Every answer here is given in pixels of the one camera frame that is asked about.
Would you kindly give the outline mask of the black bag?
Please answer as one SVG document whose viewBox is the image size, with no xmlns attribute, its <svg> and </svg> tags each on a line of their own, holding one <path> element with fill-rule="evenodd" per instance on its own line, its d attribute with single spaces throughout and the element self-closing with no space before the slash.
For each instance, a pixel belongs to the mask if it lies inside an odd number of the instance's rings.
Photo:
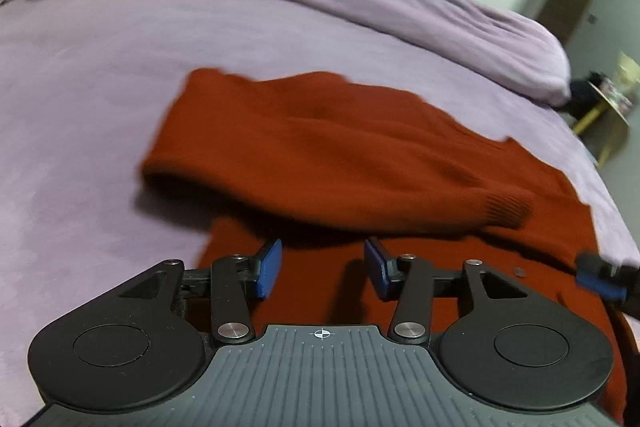
<svg viewBox="0 0 640 427">
<path fill-rule="evenodd" d="M 570 82 L 570 101 L 564 106 L 564 112 L 576 120 L 586 116 L 599 102 L 594 89 L 600 88 L 603 80 L 605 75 L 600 72 L 590 72 L 586 78 L 573 79 Z"/>
</svg>

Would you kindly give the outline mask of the purple bed sheet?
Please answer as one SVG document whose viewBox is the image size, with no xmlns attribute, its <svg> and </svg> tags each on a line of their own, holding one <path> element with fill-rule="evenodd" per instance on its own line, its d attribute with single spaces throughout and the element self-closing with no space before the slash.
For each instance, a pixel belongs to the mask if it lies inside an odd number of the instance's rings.
<svg viewBox="0 0 640 427">
<path fill-rule="evenodd" d="M 139 166 L 191 70 L 327 70 L 420 95 L 512 136 L 592 209 L 600 251 L 638 248 L 553 110 L 430 51 L 285 0 L 4 0 L 1 9 L 1 421 L 41 407 L 26 364 L 43 326 L 164 259 L 254 251 L 228 223 L 142 190 Z"/>
</svg>

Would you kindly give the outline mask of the yellow side table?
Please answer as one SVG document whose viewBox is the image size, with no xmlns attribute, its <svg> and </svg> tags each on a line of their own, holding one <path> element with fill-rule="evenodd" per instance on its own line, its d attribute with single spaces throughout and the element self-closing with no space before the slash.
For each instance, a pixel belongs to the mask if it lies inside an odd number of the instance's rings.
<svg viewBox="0 0 640 427">
<path fill-rule="evenodd" d="M 602 91 L 593 83 L 589 83 L 592 92 L 596 94 L 598 103 L 574 124 L 572 131 L 576 136 L 582 136 L 597 121 L 611 114 L 612 120 L 608 128 L 604 144 L 594 158 L 594 165 L 602 170 L 611 157 L 623 146 L 629 133 L 630 124 L 626 117 L 631 108 L 630 102 L 613 88 Z"/>
</svg>

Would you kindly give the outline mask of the red knitted sweater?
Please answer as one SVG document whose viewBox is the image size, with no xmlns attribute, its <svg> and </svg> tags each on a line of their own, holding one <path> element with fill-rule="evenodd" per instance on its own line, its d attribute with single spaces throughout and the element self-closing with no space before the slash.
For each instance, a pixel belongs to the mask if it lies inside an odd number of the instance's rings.
<svg viewBox="0 0 640 427">
<path fill-rule="evenodd" d="M 154 193 L 213 218 L 201 262 L 280 239 L 282 268 L 253 313 L 270 324 L 390 323 L 363 243 L 454 270 L 478 258 L 614 332 L 575 260 L 599 248 L 596 208 L 511 138 L 485 138 L 417 95 L 330 72 L 186 78 L 141 165 Z"/>
</svg>

